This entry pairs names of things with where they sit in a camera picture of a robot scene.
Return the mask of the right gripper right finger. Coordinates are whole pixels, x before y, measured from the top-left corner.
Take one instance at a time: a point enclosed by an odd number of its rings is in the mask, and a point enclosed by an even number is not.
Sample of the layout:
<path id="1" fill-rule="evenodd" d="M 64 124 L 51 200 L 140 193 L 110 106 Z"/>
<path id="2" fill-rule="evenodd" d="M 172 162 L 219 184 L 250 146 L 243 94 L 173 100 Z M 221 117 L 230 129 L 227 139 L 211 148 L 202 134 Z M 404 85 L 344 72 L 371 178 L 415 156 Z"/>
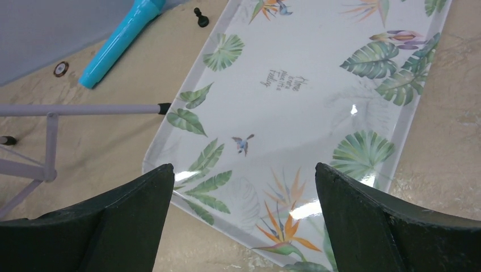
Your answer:
<path id="1" fill-rule="evenodd" d="M 414 205 L 318 163 L 339 271 L 479 271 L 480 221 Z"/>

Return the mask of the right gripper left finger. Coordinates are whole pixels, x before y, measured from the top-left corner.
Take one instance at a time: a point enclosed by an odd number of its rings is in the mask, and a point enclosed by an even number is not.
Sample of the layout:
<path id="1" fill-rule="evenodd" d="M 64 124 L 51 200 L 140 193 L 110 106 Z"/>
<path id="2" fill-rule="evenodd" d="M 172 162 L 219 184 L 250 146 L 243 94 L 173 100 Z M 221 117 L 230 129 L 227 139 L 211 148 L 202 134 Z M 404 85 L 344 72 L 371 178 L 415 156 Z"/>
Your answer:
<path id="1" fill-rule="evenodd" d="M 2 271 L 152 271 L 174 168 L 150 172 L 36 219 L 1 223 Z"/>

